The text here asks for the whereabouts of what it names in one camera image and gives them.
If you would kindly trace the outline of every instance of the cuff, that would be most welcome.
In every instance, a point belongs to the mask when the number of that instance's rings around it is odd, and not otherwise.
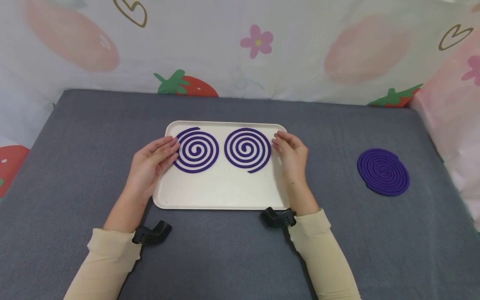
[[[306,235],[314,238],[328,231],[331,227],[323,209],[311,215],[296,216],[295,220],[297,223],[288,228],[291,237],[295,235]]]
[[[135,232],[123,233],[95,228],[87,247],[90,252],[98,255],[139,260],[142,245],[132,242],[134,235]]]

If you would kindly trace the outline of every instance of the beige sleeve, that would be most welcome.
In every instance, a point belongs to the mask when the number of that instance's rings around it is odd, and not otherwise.
[[[134,244],[134,233],[95,228],[88,243],[89,254],[80,266],[64,300],[115,300],[140,259],[141,245]]]
[[[330,231],[330,222],[318,213],[295,217],[288,229],[295,249],[305,261],[319,300],[360,300],[350,266]]]

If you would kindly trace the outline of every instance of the cream plastic tray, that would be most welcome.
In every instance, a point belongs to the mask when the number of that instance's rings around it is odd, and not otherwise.
[[[177,166],[169,168],[159,180],[154,191],[153,200],[156,206],[163,209],[234,210],[263,210],[269,206],[276,210],[282,210],[289,207],[282,185],[280,158],[271,147],[274,133],[278,130],[285,131],[283,126],[258,123],[174,121],[168,125],[165,136],[177,136],[182,131],[194,127],[200,129],[192,132],[206,132],[216,139],[218,143],[216,162],[210,168],[198,173],[187,173]],[[255,168],[236,167],[226,158],[225,141],[232,132],[241,128],[260,131],[268,139],[267,145],[271,149],[271,157],[259,171],[249,173]],[[214,145],[211,138],[203,134],[202,136]],[[183,157],[184,145],[186,144],[181,143],[180,145],[181,157]],[[200,147],[193,146],[192,151],[198,151],[193,158],[202,156]],[[210,150],[206,150],[206,152],[204,160],[208,159]]]

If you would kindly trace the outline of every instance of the person's left hand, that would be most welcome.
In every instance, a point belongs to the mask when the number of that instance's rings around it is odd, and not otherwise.
[[[178,158],[179,147],[176,137],[166,136],[135,153],[122,195],[146,203],[158,179]]]

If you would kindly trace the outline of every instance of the spiral coil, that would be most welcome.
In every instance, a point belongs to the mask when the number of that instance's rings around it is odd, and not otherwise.
[[[390,151],[374,148],[363,152],[357,168],[372,191],[384,196],[403,194],[410,185],[407,169]]]
[[[240,128],[232,132],[225,141],[225,156],[236,167],[261,170],[268,163],[272,148],[267,137],[253,128]]]
[[[177,134],[180,148],[174,165],[186,173],[200,173],[210,168],[218,158],[218,143],[209,133],[192,127]]]

